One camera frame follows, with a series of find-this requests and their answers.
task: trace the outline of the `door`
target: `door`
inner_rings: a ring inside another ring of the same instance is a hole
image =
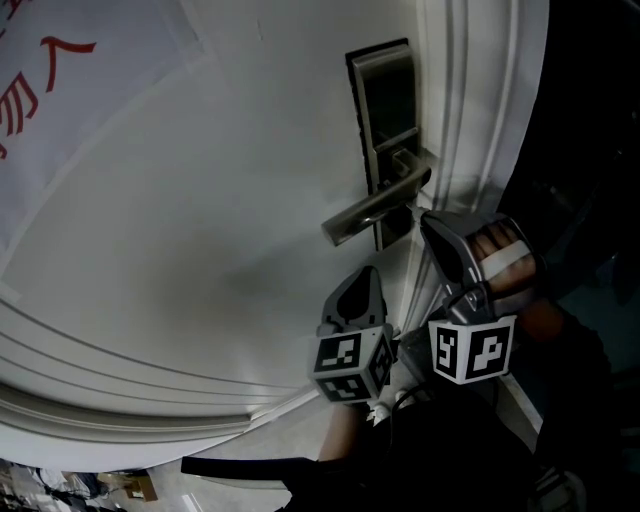
[[[0,268],[0,374],[53,403],[174,425],[222,418],[209,427],[236,425],[218,432],[229,434],[304,390],[308,337],[324,299],[353,270],[378,266],[389,320],[405,330],[437,290],[425,281],[432,274],[416,233],[377,254],[372,232],[338,248],[321,233],[324,220],[367,194],[345,55],[409,40],[422,145],[438,173],[421,201],[444,208],[467,180],[473,203],[513,169],[546,7],[160,4],[165,16],[180,9],[196,44],[55,164],[21,221]],[[527,87],[517,73],[525,68]],[[158,439],[172,451],[141,452],[137,462],[197,449],[176,448],[179,440]]]

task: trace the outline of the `hand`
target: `hand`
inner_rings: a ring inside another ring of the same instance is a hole
[[[353,454],[358,438],[365,428],[367,414],[355,407],[335,405],[329,431],[320,449],[318,460],[344,459]]]
[[[487,234],[479,232],[469,239],[473,255],[478,261],[519,240],[515,231],[505,223],[498,222],[487,227]],[[505,293],[522,287],[536,274],[536,260],[528,254],[509,265],[489,280],[493,293]],[[535,341],[551,341],[562,332],[564,315],[555,305],[540,298],[518,314],[518,325]]]
[[[476,260],[480,262],[518,240],[518,235],[506,223],[496,222],[487,226],[486,232],[472,235],[469,244]],[[532,254],[527,254],[491,278],[488,284],[493,293],[502,294],[522,287],[527,281],[531,281],[535,274],[536,260]]]

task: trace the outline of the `floor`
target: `floor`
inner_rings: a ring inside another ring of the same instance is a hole
[[[391,385],[384,389],[382,400],[393,404],[400,388],[415,384],[407,368],[397,362],[392,369]],[[505,424],[533,450],[537,434],[522,414],[509,392],[502,387],[497,407]],[[308,457],[315,459],[324,440],[331,416],[331,407],[317,398],[274,422],[198,456],[225,459],[266,459]],[[123,491],[113,493],[104,506],[120,505],[129,512],[213,512],[213,511],[273,511],[284,506],[287,491],[242,489],[221,485],[180,473],[180,461],[149,470],[159,500],[143,503],[129,500]]]

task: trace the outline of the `black clothing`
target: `black clothing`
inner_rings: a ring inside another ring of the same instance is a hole
[[[600,339],[567,315],[558,339],[528,350],[550,398],[535,455],[483,399],[436,376],[433,400],[394,414],[391,448],[387,419],[342,461],[345,478],[289,486],[285,510],[526,510],[552,466],[582,479],[590,510],[610,505],[619,448]]]

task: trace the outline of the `door molding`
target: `door molding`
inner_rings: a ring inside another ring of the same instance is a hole
[[[52,437],[101,443],[160,443],[244,432],[249,415],[133,416],[74,407],[0,384],[0,423]]]
[[[538,92],[548,0],[421,0],[422,145],[433,178],[418,205],[493,212],[513,173]],[[414,227],[400,307],[402,332],[441,298]]]
[[[57,331],[0,300],[0,372],[5,384],[40,396],[125,414],[224,416],[288,397],[291,387],[231,381],[140,361]],[[156,413],[144,411],[147,401]]]

